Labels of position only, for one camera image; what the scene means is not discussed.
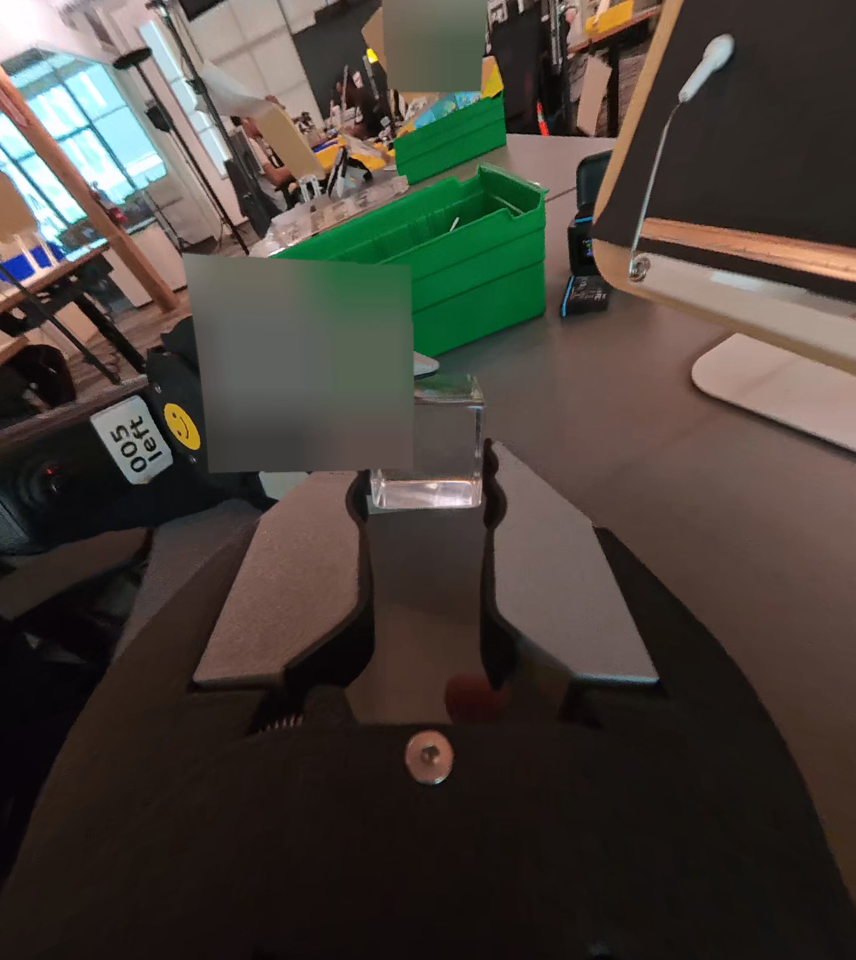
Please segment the wooden post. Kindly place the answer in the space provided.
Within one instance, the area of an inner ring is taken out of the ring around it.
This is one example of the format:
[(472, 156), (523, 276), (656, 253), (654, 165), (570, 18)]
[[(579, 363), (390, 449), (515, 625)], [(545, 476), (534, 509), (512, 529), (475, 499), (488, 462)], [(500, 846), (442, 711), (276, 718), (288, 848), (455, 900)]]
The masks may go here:
[(164, 282), (126, 230), (108, 215), (84, 177), (29, 108), (24, 96), (17, 90), (1, 64), (0, 111), (8, 117), (51, 173), (84, 209), (92, 224), (145, 289), (150, 299), (163, 311), (171, 311), (178, 306), (178, 298), (170, 286)]

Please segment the side desk with blue bins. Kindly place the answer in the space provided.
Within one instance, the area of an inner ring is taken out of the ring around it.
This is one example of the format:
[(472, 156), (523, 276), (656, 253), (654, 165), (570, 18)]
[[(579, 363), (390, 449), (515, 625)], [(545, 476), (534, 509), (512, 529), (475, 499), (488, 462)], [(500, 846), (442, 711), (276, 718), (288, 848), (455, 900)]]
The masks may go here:
[(18, 287), (19, 283), (28, 293), (44, 302), (51, 302), (57, 296), (56, 291), (59, 288), (80, 283), (91, 264), (105, 267), (107, 262), (104, 255), (110, 251), (110, 246), (102, 239), (74, 251), (53, 266), (35, 271), (24, 281), (3, 284), (0, 289), (0, 315), (20, 308), (25, 301), (23, 292)]

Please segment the white foam board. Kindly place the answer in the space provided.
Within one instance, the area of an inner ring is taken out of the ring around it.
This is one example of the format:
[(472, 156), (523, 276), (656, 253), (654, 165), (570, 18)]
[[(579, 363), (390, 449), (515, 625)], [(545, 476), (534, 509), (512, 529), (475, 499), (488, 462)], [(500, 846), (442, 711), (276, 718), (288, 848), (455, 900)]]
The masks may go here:
[(237, 80), (209, 61), (199, 76), (218, 115), (251, 122), (257, 135), (278, 156), (294, 179), (320, 180), (325, 170), (285, 107), (272, 95), (250, 93)]

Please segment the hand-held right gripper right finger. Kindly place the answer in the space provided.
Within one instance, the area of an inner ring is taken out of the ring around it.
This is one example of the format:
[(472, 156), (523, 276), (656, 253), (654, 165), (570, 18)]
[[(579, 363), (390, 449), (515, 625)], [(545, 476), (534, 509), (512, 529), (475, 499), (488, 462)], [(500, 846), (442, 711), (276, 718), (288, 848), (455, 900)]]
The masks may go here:
[(589, 518), (500, 441), (484, 444), (482, 482), (481, 657), (493, 688), (655, 689)]

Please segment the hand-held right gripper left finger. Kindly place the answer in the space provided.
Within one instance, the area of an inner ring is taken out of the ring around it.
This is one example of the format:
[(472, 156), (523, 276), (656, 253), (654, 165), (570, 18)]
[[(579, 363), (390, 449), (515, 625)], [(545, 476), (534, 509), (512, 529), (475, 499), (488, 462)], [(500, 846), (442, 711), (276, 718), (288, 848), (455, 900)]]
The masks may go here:
[(205, 690), (282, 686), (372, 601), (362, 473), (310, 474), (259, 521), (194, 670)]

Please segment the black battery blue edge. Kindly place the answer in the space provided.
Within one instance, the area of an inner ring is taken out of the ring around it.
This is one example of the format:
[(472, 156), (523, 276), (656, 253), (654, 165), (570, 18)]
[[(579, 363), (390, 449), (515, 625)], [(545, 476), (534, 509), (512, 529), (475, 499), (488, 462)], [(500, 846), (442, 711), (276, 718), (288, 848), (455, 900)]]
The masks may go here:
[(572, 275), (559, 306), (559, 317), (570, 320), (602, 313), (608, 309), (611, 291), (611, 286), (598, 274)]

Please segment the small green plastic bin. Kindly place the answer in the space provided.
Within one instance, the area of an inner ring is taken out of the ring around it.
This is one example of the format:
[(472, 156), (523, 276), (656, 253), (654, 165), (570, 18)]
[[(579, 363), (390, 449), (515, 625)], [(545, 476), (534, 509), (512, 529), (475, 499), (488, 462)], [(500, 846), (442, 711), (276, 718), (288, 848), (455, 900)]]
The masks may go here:
[(420, 184), (506, 146), (503, 95), (455, 109), (395, 140), (397, 173)]

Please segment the black light stand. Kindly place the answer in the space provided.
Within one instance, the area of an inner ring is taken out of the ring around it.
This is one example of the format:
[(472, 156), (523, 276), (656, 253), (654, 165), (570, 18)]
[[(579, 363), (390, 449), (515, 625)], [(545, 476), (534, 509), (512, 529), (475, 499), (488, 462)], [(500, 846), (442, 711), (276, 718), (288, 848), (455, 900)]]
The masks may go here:
[(173, 141), (176, 144), (177, 150), (182, 156), (182, 159), (187, 163), (189, 169), (192, 171), (194, 179), (201, 187), (204, 196), (217, 213), (218, 221), (230, 232), (242, 250), (242, 254), (247, 256), (249, 254), (249, 247), (242, 237), (238, 226), (233, 222), (230, 214), (221, 202), (221, 199), (218, 197), (217, 191), (206, 177), (206, 174), (194, 157), (194, 154), (191, 152), (187, 141), (182, 136), (181, 131), (170, 116), (170, 113), (165, 105), (161, 102), (157, 91), (150, 82), (149, 78), (146, 76), (143, 64), (151, 59), (153, 59), (151, 50), (144, 46), (119, 55), (113, 61), (112, 67), (116, 71), (125, 75), (134, 72), (140, 79), (148, 95), (146, 104), (144, 106), (146, 118), (150, 124), (154, 126), (158, 133), (173, 138)]

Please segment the black office chair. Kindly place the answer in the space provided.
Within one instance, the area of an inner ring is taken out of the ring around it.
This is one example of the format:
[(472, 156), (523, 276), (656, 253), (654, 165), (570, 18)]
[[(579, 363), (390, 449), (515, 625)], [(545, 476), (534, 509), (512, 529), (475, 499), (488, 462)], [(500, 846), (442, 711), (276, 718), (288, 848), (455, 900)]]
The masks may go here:
[(25, 380), (27, 389), (48, 409), (77, 400), (77, 392), (64, 355), (54, 346), (29, 343), (8, 361)]

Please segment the black charger with display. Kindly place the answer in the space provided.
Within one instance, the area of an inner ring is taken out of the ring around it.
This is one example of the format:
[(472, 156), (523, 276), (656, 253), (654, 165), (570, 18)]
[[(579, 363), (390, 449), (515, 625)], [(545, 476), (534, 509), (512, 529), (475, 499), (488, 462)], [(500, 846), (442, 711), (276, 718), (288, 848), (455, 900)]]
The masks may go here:
[(567, 230), (570, 273), (574, 279), (597, 277), (599, 270), (593, 254), (592, 230), (595, 206), (613, 150), (586, 157), (576, 173), (577, 212)]

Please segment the wooden book stand white base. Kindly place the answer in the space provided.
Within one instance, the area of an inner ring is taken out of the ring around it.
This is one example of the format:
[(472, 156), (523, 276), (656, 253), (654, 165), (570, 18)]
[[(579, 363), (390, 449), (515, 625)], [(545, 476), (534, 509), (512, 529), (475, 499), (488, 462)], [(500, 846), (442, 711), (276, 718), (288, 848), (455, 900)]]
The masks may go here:
[(592, 226), (703, 394), (856, 453), (856, 2), (666, 2)]

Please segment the clear acrylic cube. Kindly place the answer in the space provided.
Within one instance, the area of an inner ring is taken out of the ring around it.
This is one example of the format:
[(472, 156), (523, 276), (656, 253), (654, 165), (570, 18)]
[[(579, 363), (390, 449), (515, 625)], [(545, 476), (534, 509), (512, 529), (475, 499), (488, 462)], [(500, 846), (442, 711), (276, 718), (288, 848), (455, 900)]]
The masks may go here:
[(484, 398), (471, 374), (414, 383), (412, 467), (374, 469), (377, 511), (471, 510), (482, 503)]

